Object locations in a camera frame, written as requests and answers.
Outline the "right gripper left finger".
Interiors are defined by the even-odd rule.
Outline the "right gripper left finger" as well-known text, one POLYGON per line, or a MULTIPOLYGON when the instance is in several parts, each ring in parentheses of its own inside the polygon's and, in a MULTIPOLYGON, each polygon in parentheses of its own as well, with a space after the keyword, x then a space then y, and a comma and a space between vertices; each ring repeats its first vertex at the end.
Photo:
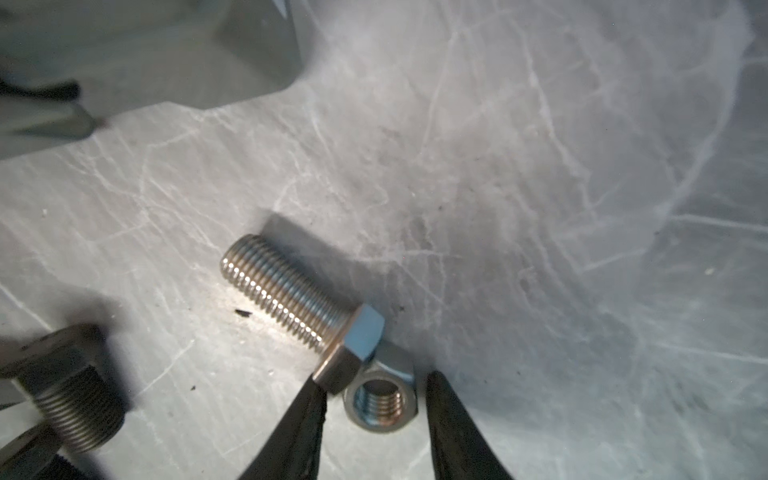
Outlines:
POLYGON ((240 479, 318 478, 327 392, 309 377, 240 479))

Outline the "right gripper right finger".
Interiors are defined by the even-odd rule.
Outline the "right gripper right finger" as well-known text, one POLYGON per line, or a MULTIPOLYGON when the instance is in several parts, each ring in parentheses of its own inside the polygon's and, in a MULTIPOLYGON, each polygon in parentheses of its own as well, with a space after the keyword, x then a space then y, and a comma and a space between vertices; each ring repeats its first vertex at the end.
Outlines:
POLYGON ((436 479, 513 478, 440 371, 427 376, 426 406, 436 479))

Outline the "silver hex nut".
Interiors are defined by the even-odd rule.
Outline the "silver hex nut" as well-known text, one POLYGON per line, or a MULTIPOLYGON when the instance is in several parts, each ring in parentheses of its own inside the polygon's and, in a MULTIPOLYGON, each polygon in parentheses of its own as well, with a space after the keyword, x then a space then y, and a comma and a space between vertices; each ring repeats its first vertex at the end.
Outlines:
POLYGON ((416 369, 410 353, 382 341, 343 394, 347 417, 374 433, 395 432, 418 413, 416 369))

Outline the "silver hex bolt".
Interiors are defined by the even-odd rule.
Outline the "silver hex bolt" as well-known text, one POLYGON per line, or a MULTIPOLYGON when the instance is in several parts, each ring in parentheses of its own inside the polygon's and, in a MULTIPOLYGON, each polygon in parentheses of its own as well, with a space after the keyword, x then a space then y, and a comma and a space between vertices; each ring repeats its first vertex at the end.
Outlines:
POLYGON ((319 355, 312 380, 342 392, 382 340, 385 318, 368 304, 346 307, 321 289, 263 236, 247 234, 220 260, 223 277, 319 355))

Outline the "black hex bolt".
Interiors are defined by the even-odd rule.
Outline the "black hex bolt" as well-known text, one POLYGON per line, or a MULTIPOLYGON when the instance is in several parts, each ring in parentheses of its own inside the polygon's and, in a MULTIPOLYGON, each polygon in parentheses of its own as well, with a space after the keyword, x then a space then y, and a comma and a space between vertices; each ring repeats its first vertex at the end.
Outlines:
POLYGON ((1 480, 87 480, 59 454, 62 441, 47 424, 25 431, 1 449, 1 480))
POLYGON ((121 429, 127 412, 104 372, 106 341, 95 324, 48 333, 1 363, 2 408, 32 402, 73 453, 95 450, 121 429))

